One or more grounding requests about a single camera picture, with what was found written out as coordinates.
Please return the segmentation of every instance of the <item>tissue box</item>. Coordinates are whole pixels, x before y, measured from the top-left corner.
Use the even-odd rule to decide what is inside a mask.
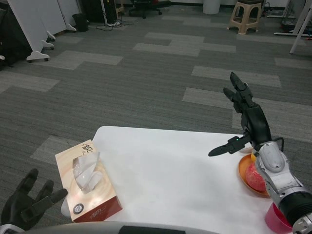
[[[103,221],[122,209],[100,160],[94,171],[101,172],[103,177],[92,191],[84,194],[76,182],[73,173],[74,159],[95,152],[92,141],[88,140],[55,155],[63,187],[68,191],[66,199],[73,222]]]

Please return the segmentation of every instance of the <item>office chair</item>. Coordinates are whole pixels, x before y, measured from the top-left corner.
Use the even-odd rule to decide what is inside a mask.
[[[134,8],[129,11],[129,16],[132,16],[133,11],[141,11],[142,18],[145,19],[145,12],[147,10],[158,11],[158,14],[161,15],[162,12],[158,9],[161,7],[171,6],[169,0],[159,1],[158,0],[131,0]]]

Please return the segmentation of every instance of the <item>orange plate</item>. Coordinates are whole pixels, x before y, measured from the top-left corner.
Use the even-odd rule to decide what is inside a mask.
[[[242,159],[239,161],[238,164],[238,173],[240,175],[240,178],[242,179],[242,181],[244,182],[244,184],[247,186],[247,188],[249,188],[251,191],[255,192],[256,194],[263,196],[263,197],[270,197],[267,191],[258,191],[253,189],[252,187],[250,187],[247,184],[246,181],[246,177],[245,177],[245,172],[247,167],[249,167],[249,165],[252,163],[252,159],[251,159],[251,155],[246,155],[244,157],[242,157]]]

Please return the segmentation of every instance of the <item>black bin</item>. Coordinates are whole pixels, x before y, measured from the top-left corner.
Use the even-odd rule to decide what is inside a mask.
[[[79,32],[85,32],[85,31],[89,30],[88,24],[87,24],[87,19],[83,14],[81,14],[81,13],[74,14],[73,18],[76,22],[76,28]]]

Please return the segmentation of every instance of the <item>gray carpet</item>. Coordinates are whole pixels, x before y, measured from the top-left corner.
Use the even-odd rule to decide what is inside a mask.
[[[95,25],[67,33],[46,50],[49,62],[19,62],[0,72],[0,209],[19,181],[39,169],[61,188],[54,154],[92,139],[103,125],[240,134],[239,116],[222,94],[229,73],[247,81],[274,136],[285,137],[293,173],[312,189],[312,41],[274,36],[278,19],[258,33],[226,30],[231,9],[172,6],[111,32]],[[70,222],[61,203],[37,227]]]

